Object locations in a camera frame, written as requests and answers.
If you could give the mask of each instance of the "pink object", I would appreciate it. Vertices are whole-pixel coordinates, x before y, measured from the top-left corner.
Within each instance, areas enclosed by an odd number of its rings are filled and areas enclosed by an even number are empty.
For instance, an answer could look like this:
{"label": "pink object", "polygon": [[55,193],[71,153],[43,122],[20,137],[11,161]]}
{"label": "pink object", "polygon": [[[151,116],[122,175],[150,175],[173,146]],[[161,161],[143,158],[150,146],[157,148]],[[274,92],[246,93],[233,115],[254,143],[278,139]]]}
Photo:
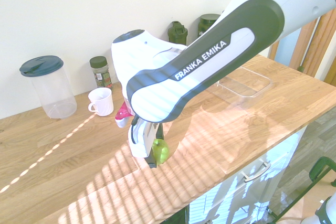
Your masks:
{"label": "pink object", "polygon": [[130,116],[133,115],[130,112],[128,112],[126,103],[124,102],[120,107],[120,109],[118,110],[114,119],[116,120],[115,122],[117,123],[118,127],[123,128],[126,126]]}
{"label": "pink object", "polygon": [[120,109],[118,110],[115,119],[116,120],[121,120],[121,119],[127,118],[129,116],[133,116],[133,115],[130,112],[128,112],[126,103],[124,102],[122,104],[122,106],[120,107]]}

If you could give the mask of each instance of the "mug handle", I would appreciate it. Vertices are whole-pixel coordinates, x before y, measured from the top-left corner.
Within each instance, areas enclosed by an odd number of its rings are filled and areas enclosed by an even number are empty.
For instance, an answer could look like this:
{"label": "mug handle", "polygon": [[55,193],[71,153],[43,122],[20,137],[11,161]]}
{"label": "mug handle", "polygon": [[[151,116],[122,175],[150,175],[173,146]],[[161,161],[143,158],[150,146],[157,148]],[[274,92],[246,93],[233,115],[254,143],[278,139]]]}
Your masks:
{"label": "mug handle", "polygon": [[94,102],[91,102],[91,103],[89,104],[89,107],[88,107],[89,111],[91,111],[91,112],[98,112],[98,110],[92,110],[92,106],[93,106],[93,105],[95,105]]}

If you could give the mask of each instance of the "green apple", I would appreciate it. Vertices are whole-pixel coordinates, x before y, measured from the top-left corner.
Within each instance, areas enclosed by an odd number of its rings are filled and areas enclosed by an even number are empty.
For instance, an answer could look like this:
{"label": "green apple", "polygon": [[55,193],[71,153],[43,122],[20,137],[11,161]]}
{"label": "green apple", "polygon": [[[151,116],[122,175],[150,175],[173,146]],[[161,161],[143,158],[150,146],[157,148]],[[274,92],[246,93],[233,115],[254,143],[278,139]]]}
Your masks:
{"label": "green apple", "polygon": [[156,138],[153,142],[153,154],[158,165],[163,164],[169,157],[169,147],[163,139]]}

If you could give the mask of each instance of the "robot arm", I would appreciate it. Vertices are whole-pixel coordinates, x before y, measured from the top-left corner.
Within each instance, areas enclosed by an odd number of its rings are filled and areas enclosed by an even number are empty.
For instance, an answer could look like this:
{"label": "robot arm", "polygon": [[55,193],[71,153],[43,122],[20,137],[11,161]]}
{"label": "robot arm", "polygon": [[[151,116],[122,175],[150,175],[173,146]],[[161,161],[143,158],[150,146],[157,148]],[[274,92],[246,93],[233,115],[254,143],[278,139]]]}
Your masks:
{"label": "robot arm", "polygon": [[145,121],[172,121],[192,97],[335,7],[336,0],[233,0],[186,48],[131,31],[112,44],[123,95]]}

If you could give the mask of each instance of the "dark green bottle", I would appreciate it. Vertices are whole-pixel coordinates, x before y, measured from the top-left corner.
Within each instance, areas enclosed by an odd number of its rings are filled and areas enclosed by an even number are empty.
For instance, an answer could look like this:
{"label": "dark green bottle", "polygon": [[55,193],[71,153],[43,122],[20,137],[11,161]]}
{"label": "dark green bottle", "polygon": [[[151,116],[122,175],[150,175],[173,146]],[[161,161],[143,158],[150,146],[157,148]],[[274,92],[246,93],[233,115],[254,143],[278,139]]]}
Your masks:
{"label": "dark green bottle", "polygon": [[178,21],[173,21],[173,26],[168,29],[169,42],[187,45],[188,29]]}
{"label": "dark green bottle", "polygon": [[198,23],[198,37],[207,31],[219,18],[219,14],[204,14]]}

